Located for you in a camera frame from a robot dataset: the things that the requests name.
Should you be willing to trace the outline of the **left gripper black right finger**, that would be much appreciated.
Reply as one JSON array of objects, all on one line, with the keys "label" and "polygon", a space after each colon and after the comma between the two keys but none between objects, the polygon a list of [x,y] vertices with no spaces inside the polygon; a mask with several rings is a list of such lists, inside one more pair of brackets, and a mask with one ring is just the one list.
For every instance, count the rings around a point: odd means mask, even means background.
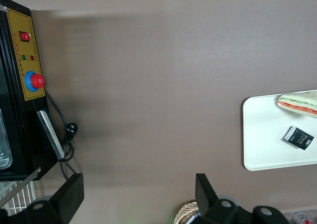
[{"label": "left gripper black right finger", "polygon": [[194,224],[287,224],[289,221],[276,208],[256,206],[246,211],[229,199],[220,199],[207,176],[196,174],[195,199],[200,215]]}]

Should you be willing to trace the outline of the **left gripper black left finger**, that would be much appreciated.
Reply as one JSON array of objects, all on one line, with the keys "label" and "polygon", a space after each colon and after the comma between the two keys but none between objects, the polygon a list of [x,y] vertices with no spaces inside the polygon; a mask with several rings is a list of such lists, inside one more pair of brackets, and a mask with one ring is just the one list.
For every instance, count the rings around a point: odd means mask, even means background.
[{"label": "left gripper black left finger", "polygon": [[0,211],[2,224],[68,224],[84,200],[83,174],[73,174],[48,200],[30,204],[18,214]]}]

